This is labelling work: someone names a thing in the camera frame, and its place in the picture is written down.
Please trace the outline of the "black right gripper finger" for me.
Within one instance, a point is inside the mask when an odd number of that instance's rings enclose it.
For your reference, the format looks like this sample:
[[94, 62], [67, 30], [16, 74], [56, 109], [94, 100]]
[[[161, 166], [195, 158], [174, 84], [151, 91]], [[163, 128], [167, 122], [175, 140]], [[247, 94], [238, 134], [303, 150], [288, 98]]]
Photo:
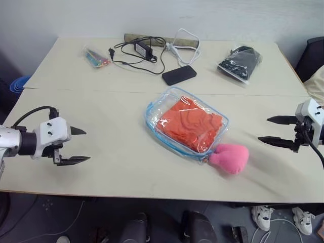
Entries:
[[294, 142], [292, 140], [286, 140], [280, 137], [264, 136], [258, 137], [258, 140], [275, 147], [291, 149], [294, 146]]
[[279, 125], [291, 125], [297, 123], [297, 118], [289, 115], [278, 115], [268, 118], [267, 121]]

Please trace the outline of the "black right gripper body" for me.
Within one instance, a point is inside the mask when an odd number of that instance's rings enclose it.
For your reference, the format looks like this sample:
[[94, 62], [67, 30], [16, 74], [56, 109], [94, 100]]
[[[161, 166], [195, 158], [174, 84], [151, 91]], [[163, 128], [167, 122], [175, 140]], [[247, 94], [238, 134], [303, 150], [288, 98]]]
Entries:
[[312, 120], [310, 117], [306, 116], [302, 121], [298, 120], [294, 131], [296, 134], [291, 148], [293, 152], [298, 152], [300, 146], [310, 146], [314, 148], [312, 142], [314, 132], [312, 131]]

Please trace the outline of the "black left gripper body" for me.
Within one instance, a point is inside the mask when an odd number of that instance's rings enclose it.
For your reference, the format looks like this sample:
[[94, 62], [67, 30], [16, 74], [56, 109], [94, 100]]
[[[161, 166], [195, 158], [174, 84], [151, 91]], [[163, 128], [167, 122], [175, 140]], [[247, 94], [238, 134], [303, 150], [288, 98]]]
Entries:
[[63, 144], [52, 144], [44, 148], [42, 157], [48, 157], [53, 159], [53, 164], [63, 165], [62, 156], [59, 149], [63, 148]]

